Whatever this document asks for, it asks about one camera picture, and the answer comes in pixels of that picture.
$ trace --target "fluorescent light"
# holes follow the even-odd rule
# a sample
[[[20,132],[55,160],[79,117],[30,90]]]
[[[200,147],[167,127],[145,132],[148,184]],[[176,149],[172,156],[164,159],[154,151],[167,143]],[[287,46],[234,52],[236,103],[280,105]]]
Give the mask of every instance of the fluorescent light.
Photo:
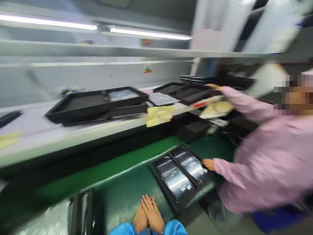
[[[153,33],[149,31],[138,31],[138,30],[128,30],[128,29],[117,29],[115,27],[111,28],[112,33],[124,33],[124,34],[133,34],[147,37],[156,37],[156,38],[167,38],[167,39],[178,39],[178,40],[190,40],[191,36],[180,35],[180,34],[167,34],[167,33]]]
[[[42,19],[19,17],[19,16],[0,15],[0,20],[20,22],[20,23],[29,23],[29,24],[43,24],[43,25],[52,25],[52,26],[62,26],[62,27],[88,29],[88,30],[98,29],[97,26],[89,25],[89,24],[78,24],[78,23],[70,23],[70,22],[62,22],[62,21],[42,20]]]

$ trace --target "white wall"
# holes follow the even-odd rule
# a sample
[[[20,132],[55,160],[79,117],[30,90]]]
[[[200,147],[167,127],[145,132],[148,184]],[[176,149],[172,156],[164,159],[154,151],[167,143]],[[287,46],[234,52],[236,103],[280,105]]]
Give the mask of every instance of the white wall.
[[[226,1],[228,2],[223,2],[223,6],[220,6],[218,5],[220,0],[198,0],[192,29],[191,49],[233,51],[255,0]],[[220,9],[220,13],[216,14],[215,11]],[[223,21],[221,31],[204,28],[208,15],[212,15],[215,20]]]

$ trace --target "black tray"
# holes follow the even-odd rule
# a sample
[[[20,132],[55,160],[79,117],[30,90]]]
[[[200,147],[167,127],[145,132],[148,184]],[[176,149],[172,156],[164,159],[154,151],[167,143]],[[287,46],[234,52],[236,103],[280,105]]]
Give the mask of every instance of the black tray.
[[[117,118],[123,116],[136,116],[140,114],[146,114],[149,106],[143,102],[141,104],[134,104],[126,107],[116,108],[104,113],[93,114],[86,117],[78,117],[71,120],[65,120],[62,122],[64,126],[75,126],[93,122],[102,122],[110,118]]]
[[[22,113],[20,111],[14,111],[14,112],[5,114],[4,116],[0,117],[0,128],[8,125],[10,122],[14,121],[21,115]]]
[[[231,75],[219,76],[219,77],[205,77],[205,76],[181,76],[181,82],[186,84],[216,84],[219,86],[230,86],[236,90],[247,90],[256,81],[253,78],[236,77]]]
[[[214,89],[208,86],[185,85],[182,83],[169,83],[153,90],[181,100],[185,105],[191,105],[202,99],[212,96]]]
[[[179,147],[184,147],[187,151],[189,151],[195,158],[197,158],[201,162],[201,159],[194,152],[192,152],[186,145],[181,145],[181,146],[178,146],[178,147],[176,147],[174,149],[171,149],[170,151],[168,151],[165,154],[163,154],[162,157],[160,157],[157,160],[155,160],[152,163],[150,163],[150,168],[151,168],[151,170],[152,170],[152,172],[153,172],[153,174],[154,174],[158,184],[160,185],[162,191],[166,195],[166,199],[168,200],[169,204],[172,206],[173,210],[177,214],[179,212],[183,211],[187,207],[188,203],[195,197],[197,192],[199,192],[203,187],[205,187],[206,184],[211,181],[213,175],[215,174],[214,172],[208,170],[208,172],[203,175],[203,180],[201,181],[201,183],[198,183],[183,168],[183,166],[179,164],[179,162],[171,154],[175,149],[177,149]],[[163,178],[161,177],[160,172],[158,171],[158,169],[155,166],[155,163],[160,161],[166,155],[171,157],[171,159],[174,161],[175,166],[177,166],[184,173],[184,175],[189,179],[189,181],[193,185],[193,188],[191,188],[190,190],[188,190],[185,193],[183,193],[183,195],[178,200],[175,198],[174,194],[168,188],[168,186],[164,182]]]
[[[136,93],[138,97],[110,101],[108,96],[110,92],[126,89]],[[99,114],[112,109],[146,102],[148,100],[149,96],[146,93],[138,91],[131,86],[70,94],[49,110],[46,113],[46,117],[54,123],[63,123],[66,120]]]

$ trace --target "yellow paper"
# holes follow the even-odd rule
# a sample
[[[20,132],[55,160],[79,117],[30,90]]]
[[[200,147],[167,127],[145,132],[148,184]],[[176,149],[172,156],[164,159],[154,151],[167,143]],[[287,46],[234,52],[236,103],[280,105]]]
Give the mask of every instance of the yellow paper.
[[[228,114],[232,110],[232,105],[228,101],[219,101],[208,105],[201,113],[203,119],[216,118]]]
[[[19,140],[19,137],[20,135],[18,132],[0,136],[0,149],[17,143],[17,141]]]
[[[174,107],[161,106],[148,108],[148,116],[146,119],[147,127],[156,126],[165,122],[169,122],[173,117]]]

